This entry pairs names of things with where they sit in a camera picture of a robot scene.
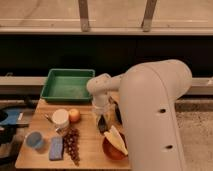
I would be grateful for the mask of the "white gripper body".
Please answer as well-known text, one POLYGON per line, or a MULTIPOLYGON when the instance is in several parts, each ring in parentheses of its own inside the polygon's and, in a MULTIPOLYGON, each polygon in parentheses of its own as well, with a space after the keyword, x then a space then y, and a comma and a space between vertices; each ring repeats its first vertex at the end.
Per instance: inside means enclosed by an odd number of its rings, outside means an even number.
POLYGON ((104 116, 105 121, 107 123, 108 130, 109 130, 115 120, 115 106, 113 104, 107 104, 104 107, 93 106, 92 107, 92 116, 94 118, 94 122, 95 122, 97 129, 98 129, 98 121, 99 121, 100 117, 104 116))

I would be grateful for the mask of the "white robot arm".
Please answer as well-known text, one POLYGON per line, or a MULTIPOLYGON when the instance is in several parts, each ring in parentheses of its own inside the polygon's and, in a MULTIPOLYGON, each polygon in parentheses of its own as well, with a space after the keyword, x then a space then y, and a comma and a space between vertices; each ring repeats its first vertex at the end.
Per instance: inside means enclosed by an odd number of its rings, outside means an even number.
POLYGON ((87 82, 97 114, 108 109, 110 91, 119 94, 132 171, 186 171, 175 101, 191 84, 191 70, 180 60, 141 63, 121 75, 101 74, 87 82))

